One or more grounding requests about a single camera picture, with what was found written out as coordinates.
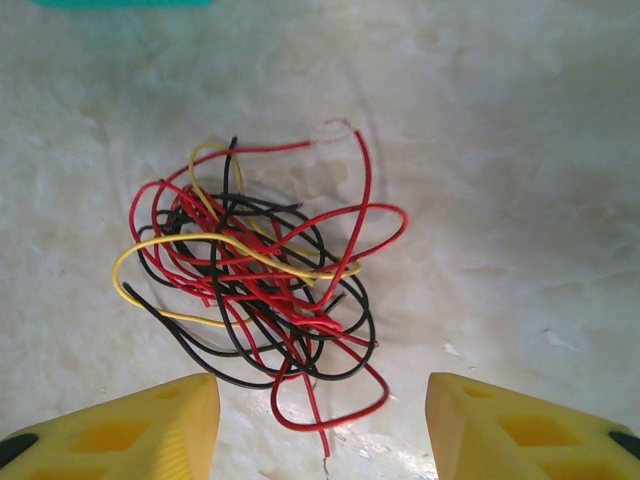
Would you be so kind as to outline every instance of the teal object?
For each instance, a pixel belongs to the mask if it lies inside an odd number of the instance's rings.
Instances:
[[[212,0],[34,0],[52,8],[199,7]]]

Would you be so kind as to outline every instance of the white marble surface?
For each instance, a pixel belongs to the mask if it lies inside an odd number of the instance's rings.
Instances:
[[[640,430],[636,2],[3,0],[0,22],[0,436],[197,371],[110,286],[136,187],[203,139],[295,140],[334,116],[362,127],[376,199],[413,223],[363,274],[394,399],[332,435],[330,478],[435,478],[431,371]],[[326,204],[362,180],[346,146],[247,172]],[[360,377],[318,391],[327,415],[376,394]],[[324,479],[317,436],[281,428],[266,393],[221,392],[211,478]],[[302,399],[285,411],[306,418]]]

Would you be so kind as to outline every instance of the wire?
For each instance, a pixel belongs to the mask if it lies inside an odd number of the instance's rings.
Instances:
[[[192,152],[185,167],[166,180],[150,182],[139,189],[129,210],[129,228],[135,244],[118,257],[112,269],[116,291],[160,321],[198,365],[237,386],[271,389],[271,408],[278,422],[292,430],[318,432],[325,458],[330,455],[326,429],[373,413],[389,397],[388,385],[369,364],[377,346],[375,324],[368,295],[357,274],[362,269],[359,260],[393,243],[408,226],[408,216],[399,207],[370,202],[373,174],[368,148],[360,131],[349,128],[364,164],[365,183],[359,204],[309,218],[301,212],[300,203],[279,204],[246,195],[238,155],[284,154],[310,148],[319,141],[245,147],[237,146],[234,137],[228,147],[217,142],[203,143]],[[215,148],[219,150],[199,158],[205,149]],[[198,182],[196,167],[221,157],[226,157],[222,191],[208,192]],[[232,170],[236,193],[229,191]],[[178,186],[184,173],[188,173],[189,183]],[[150,223],[138,227],[135,218],[141,199],[152,190],[155,194]],[[167,194],[173,195],[168,203]],[[398,215],[400,226],[383,242],[356,252],[370,210]],[[347,214],[357,215],[355,226],[344,252],[336,255],[327,249],[319,226]],[[205,307],[216,306],[220,319],[154,307],[131,285],[121,284],[121,266],[134,253],[149,278],[199,298]],[[316,291],[318,280],[328,282],[320,294]],[[340,321],[333,318],[333,311],[344,301],[355,301],[360,312],[357,318],[345,318],[347,309],[342,310]],[[206,345],[188,330],[188,323],[183,325],[180,321],[224,328],[232,349]],[[353,364],[341,372],[322,371],[319,362],[327,344],[344,351]],[[266,378],[255,382],[234,377],[212,365],[205,356],[242,358]],[[356,412],[323,420],[311,379],[344,381],[361,371],[380,385],[380,397]],[[309,398],[313,417],[309,424],[292,422],[279,410],[282,383],[298,378],[302,378]]]

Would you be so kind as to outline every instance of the yellow plastic object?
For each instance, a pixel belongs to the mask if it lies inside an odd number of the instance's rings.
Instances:
[[[175,380],[12,434],[39,439],[0,480],[204,480],[219,413],[213,375]]]
[[[429,379],[440,480],[637,480],[640,460],[608,420],[449,373]]]

